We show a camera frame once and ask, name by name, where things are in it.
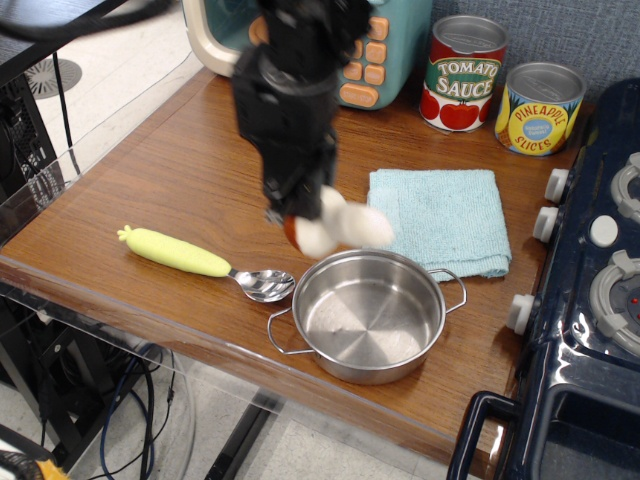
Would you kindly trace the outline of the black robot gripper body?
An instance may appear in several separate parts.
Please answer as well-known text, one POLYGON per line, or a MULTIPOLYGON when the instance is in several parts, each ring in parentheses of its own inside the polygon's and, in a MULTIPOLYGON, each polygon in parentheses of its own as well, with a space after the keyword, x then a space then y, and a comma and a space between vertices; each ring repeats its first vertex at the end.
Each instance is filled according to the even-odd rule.
POLYGON ((241 54, 231 82, 239 133, 262 158, 268 199, 285 199, 306 178, 334 183, 335 72, 311 81, 292 76, 276 67, 262 44, 241 54))

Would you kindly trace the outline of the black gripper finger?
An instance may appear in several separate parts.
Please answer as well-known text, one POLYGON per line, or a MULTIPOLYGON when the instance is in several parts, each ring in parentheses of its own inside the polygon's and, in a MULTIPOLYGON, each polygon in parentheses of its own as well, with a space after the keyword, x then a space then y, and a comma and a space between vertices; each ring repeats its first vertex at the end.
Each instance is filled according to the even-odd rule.
POLYGON ((265 215, 269 223, 283 227, 286 218, 299 214, 297 181, 283 185, 275 179, 267 179, 263 184, 263 193, 268 200, 265 215))
POLYGON ((309 174, 297 183, 294 195, 294 215, 307 220, 321 216, 321 190, 332 186, 333 177, 328 174, 309 174))

